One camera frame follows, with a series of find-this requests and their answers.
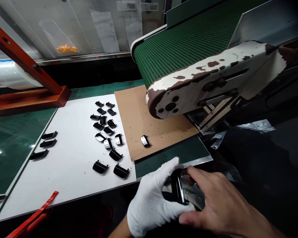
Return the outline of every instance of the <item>black car part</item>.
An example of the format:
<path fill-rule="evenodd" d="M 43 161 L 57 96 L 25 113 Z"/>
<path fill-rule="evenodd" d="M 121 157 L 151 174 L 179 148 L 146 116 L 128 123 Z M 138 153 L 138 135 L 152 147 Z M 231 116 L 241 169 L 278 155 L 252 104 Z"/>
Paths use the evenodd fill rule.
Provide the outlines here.
<path fill-rule="evenodd" d="M 53 139 L 57 136 L 57 131 L 53 132 L 53 133 L 49 133 L 49 134 L 44 134 L 42 135 L 42 139 L 43 140 L 47 140 L 47 139 Z"/>
<path fill-rule="evenodd" d="M 104 140 L 106 140 L 105 137 L 103 137 L 103 135 L 101 133 L 97 133 L 95 135 L 96 140 L 98 140 L 99 142 L 104 142 Z"/>
<path fill-rule="evenodd" d="M 33 153 L 30 155 L 29 160 L 37 160 L 37 159 L 43 159 L 47 156 L 49 151 L 46 149 L 45 151 Z"/>
<path fill-rule="evenodd" d="M 104 146 L 106 150 L 111 150 L 113 148 L 110 138 L 104 140 Z"/>
<path fill-rule="evenodd" d="M 110 152 L 109 152 L 109 156 L 115 160 L 115 161 L 118 161 L 120 160 L 123 155 L 119 154 L 117 151 L 115 151 L 114 149 L 112 149 Z"/>
<path fill-rule="evenodd" d="M 126 178 L 129 174 L 129 169 L 125 170 L 124 168 L 119 166 L 119 163 L 114 168 L 114 174 L 121 178 Z"/>
<path fill-rule="evenodd" d="M 107 121 L 107 124 L 108 124 L 108 126 L 109 126 L 110 128 L 115 128 L 115 127 L 117 126 L 117 125 L 113 122 L 112 119 L 108 120 L 108 121 Z"/>
<path fill-rule="evenodd" d="M 181 172 L 182 172 L 182 169 L 176 169 L 171 174 L 172 195 L 178 203 L 180 203 L 182 205 L 187 205 L 188 203 L 184 199 L 182 180 L 181 180 L 181 175 L 182 175 Z"/>
<path fill-rule="evenodd" d="M 109 127 L 105 127 L 104 132 L 109 136 L 115 133 L 115 131 L 112 131 Z"/>
<path fill-rule="evenodd" d="M 97 106 L 99 106 L 99 107 L 103 107 L 103 106 L 104 106 L 104 104 L 101 103 L 100 101 L 95 102 L 95 104 L 96 104 Z"/>
<path fill-rule="evenodd" d="M 99 124 L 98 122 L 95 122 L 94 123 L 94 125 L 93 125 L 93 127 L 95 127 L 96 129 L 98 129 L 98 130 L 102 130 L 104 127 L 101 125 L 101 124 Z"/>
<path fill-rule="evenodd" d="M 123 145 L 122 134 L 118 134 L 115 136 L 116 145 Z"/>
<path fill-rule="evenodd" d="M 108 109 L 107 110 L 109 114 L 111 114 L 112 116 L 114 116 L 116 114 L 116 112 L 114 112 L 112 109 Z"/>
<path fill-rule="evenodd" d="M 100 117 L 101 116 L 96 116 L 96 115 L 93 114 L 93 115 L 90 116 L 90 119 L 98 121 L 100 119 Z"/>
<path fill-rule="evenodd" d="M 95 164 L 93 165 L 93 170 L 95 170 L 97 173 L 103 174 L 107 171 L 108 165 L 103 165 L 97 160 Z"/>
<path fill-rule="evenodd" d="M 143 135 L 140 139 L 145 148 L 149 148 L 151 146 L 151 144 L 148 141 L 147 135 Z"/>
<path fill-rule="evenodd" d="M 41 148 L 50 148 L 53 147 L 56 144 L 57 140 L 49 140 L 49 141 L 44 141 L 40 144 Z"/>
<path fill-rule="evenodd" d="M 97 111 L 98 111 L 100 114 L 102 114 L 102 115 L 104 115 L 104 114 L 106 113 L 106 111 L 104 111 L 104 110 L 101 109 L 101 108 L 97 109 Z"/>
<path fill-rule="evenodd" d="M 106 117 L 107 117 L 107 116 L 101 116 L 101 117 L 100 117 L 100 121 L 99 121 L 99 123 L 100 123 L 101 125 L 106 125 Z"/>
<path fill-rule="evenodd" d="M 110 102 L 107 102 L 106 106 L 108 106 L 109 108 L 113 108 L 115 106 L 115 104 L 111 104 Z"/>

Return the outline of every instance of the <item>white glove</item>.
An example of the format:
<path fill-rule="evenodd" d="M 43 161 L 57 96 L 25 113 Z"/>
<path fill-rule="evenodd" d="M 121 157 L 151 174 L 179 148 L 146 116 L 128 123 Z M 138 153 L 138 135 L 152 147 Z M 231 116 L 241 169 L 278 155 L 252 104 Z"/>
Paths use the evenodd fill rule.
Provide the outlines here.
<path fill-rule="evenodd" d="M 157 171 L 145 175 L 127 211 L 128 227 L 135 237 L 144 237 L 147 231 L 162 226 L 182 213 L 195 211 L 194 206 L 170 202 L 163 198 L 161 190 L 175 169 L 180 168 L 179 158 L 164 163 Z"/>

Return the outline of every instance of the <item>green work table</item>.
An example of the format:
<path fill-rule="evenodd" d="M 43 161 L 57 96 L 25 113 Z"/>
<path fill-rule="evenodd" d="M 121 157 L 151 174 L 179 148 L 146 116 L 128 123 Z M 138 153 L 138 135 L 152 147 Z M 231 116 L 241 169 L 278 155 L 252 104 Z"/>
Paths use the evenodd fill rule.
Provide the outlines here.
<path fill-rule="evenodd" d="M 72 89 L 69 100 L 89 98 L 143 85 L 143 80 Z M 7 196 L 26 166 L 27 157 L 52 119 L 56 108 L 0 117 L 0 194 Z M 161 164 L 179 156 L 186 167 L 209 162 L 209 152 L 197 136 L 190 137 L 146 158 L 135 161 L 137 181 Z"/>

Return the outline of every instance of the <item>bare hand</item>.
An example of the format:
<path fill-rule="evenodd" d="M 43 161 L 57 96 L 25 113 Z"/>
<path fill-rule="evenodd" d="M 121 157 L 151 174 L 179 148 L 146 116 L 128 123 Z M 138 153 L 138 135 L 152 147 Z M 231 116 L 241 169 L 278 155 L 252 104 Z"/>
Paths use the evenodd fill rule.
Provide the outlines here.
<path fill-rule="evenodd" d="M 234 237 L 285 237 L 252 207 L 222 173 L 189 166 L 187 173 L 205 196 L 202 212 L 183 213 L 179 222 Z"/>

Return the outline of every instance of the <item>brown cardboard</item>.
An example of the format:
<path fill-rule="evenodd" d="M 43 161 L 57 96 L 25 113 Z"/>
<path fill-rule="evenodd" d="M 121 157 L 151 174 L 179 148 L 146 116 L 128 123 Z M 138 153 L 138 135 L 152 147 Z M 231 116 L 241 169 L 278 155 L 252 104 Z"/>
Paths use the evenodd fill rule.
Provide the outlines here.
<path fill-rule="evenodd" d="M 115 92 L 125 139 L 132 161 L 141 159 L 161 149 L 187 139 L 199 131 L 179 115 L 167 120 L 152 117 L 146 104 L 144 85 Z M 148 136 L 150 148 L 142 145 L 140 138 Z"/>

